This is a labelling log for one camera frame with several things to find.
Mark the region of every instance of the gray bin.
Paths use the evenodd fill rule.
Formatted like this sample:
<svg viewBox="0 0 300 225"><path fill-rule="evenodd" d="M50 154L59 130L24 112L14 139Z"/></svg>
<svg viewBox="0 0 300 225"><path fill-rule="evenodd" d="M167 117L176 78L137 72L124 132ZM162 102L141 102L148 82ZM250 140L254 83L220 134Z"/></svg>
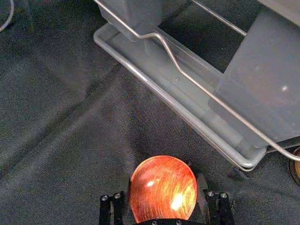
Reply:
<svg viewBox="0 0 300 225"><path fill-rule="evenodd" d="M220 80L216 96L275 142L300 135L300 28L265 10ZM217 103L210 107L256 147L268 145Z"/></svg>
<svg viewBox="0 0 300 225"><path fill-rule="evenodd" d="M158 26L162 21L162 0L100 0L113 11L120 19L126 22L139 34L150 32L150 24ZM101 7L101 15L116 27L128 39L136 41L130 31L116 21Z"/></svg>

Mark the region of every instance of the orange sphere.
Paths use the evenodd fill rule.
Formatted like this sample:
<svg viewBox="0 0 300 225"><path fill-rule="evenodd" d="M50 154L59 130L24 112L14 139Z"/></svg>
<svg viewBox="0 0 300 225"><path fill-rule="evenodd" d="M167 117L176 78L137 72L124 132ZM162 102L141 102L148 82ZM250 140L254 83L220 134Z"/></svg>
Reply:
<svg viewBox="0 0 300 225"><path fill-rule="evenodd" d="M130 205L137 223L191 216L197 200L197 182L181 160L151 157L137 167L131 182Z"/></svg>

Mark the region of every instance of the metal wire handle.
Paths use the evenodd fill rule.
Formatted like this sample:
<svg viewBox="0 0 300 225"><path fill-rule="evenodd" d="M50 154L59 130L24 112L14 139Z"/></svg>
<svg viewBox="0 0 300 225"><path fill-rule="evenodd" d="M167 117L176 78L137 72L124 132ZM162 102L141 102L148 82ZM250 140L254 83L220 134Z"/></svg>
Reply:
<svg viewBox="0 0 300 225"><path fill-rule="evenodd" d="M205 87L203 87L200 83L198 83L194 78L192 78L190 75L188 75L178 64L175 56L173 55L169 45L167 44L165 38L156 32L140 35L138 34L134 29L132 29L130 26L128 26L123 20L121 20L116 14L114 14L108 7L106 7L103 3L101 3L99 0L94 0L101 8L103 8L107 13L109 13L113 18L115 18L119 23L121 23L127 30L129 30L134 36L136 36L138 39L148 39L148 38L157 38L167 51L170 59L172 60L173 64L177 68L177 70L184 75L190 82L192 82L194 85L196 85L199 89L201 89L205 94L207 94L209 97L211 97L214 101L219 103L224 109L226 109L229 113L231 113L235 118L237 118L239 121L241 121L243 124L245 124L246 127L248 127L250 130L252 130L254 133L256 133L258 136L260 136L264 141L270 144L273 148L275 148L277 151L279 151L284 156L288 157L291 160L294 161L300 161L300 157L296 156L285 149L281 148L278 144L276 144L274 141L272 141L268 136L266 136L263 132L261 132L259 129L257 129L255 126L253 126L250 122L248 122L245 118L243 118L241 115L239 115L236 111L234 111L231 107L229 107L226 103L224 103L221 99L216 97L213 93L211 93L209 90L207 90Z"/></svg>

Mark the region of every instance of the metal rod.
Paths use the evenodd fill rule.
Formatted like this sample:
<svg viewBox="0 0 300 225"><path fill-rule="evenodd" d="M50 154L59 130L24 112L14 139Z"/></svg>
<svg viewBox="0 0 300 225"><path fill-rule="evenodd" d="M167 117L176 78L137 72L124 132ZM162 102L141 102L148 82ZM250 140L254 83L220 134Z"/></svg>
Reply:
<svg viewBox="0 0 300 225"><path fill-rule="evenodd" d="M206 12L208 12L209 14L211 14L212 16L214 16L215 18L217 18L219 21L221 21L221 22L225 23L227 26L231 27L233 30L235 30L236 32L238 32L242 36L245 37L247 35L247 33L245 31L243 31L241 28L235 26L233 23L229 22L224 17L222 17L218 13L212 11L210 8L208 8L207 6L203 5L199 1L192 0L192 2L194 2L195 4L197 4L198 6L200 6L202 9L204 9Z"/></svg>
<svg viewBox="0 0 300 225"><path fill-rule="evenodd" d="M165 38L159 34L159 33L149 33L145 35L138 34L134 29L129 27L124 21L122 21L116 14L114 14L109 8L107 8L103 3L101 3L99 0L94 0L100 7L102 7L108 14L110 14L113 18L115 18L119 23L121 23L126 29L128 29L133 35L135 35L138 39L148 39L148 38L157 38L162 43L163 47L167 51L170 59L172 60L173 64L177 68L177 70L184 75L190 82L192 82L194 85L196 85L200 90L202 90L205 94L207 94L209 97L211 97L214 101L219 103L224 109L226 109L229 113L231 113L235 118L237 118L239 121L241 121L243 124L245 124L246 127L248 127L250 130L252 130L254 133L256 133L258 136L260 136L263 140L265 140L267 143L269 143L273 148L277 149L281 154L284 156L290 158L291 160L300 161L300 157L296 156L285 149L281 148L278 144L276 144L274 141L272 141L268 136L266 136L264 133L262 133L259 129L257 129L255 126L253 126L250 122L248 122L245 118L243 118L241 115L239 115L236 111L234 111L231 107L229 107L226 103L224 103L221 99L216 97L213 93L211 93L208 89L206 89L204 86L202 86L200 83L198 83L194 78L192 78L190 75L188 75L178 64L175 56L173 55L169 45L167 44Z"/></svg>

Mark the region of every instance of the gray plastic tray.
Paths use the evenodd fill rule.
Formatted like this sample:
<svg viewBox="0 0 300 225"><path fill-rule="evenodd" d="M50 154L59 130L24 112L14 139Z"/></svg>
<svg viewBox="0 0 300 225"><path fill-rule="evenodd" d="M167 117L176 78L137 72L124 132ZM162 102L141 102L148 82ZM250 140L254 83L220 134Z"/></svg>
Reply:
<svg viewBox="0 0 300 225"><path fill-rule="evenodd" d="M180 66L213 91L222 74L159 28L153 29L166 38ZM263 158L266 148L251 146L215 114L208 106L210 98L178 72L159 43L151 40L131 42L110 24L97 30L94 40L233 165L251 171Z"/></svg>

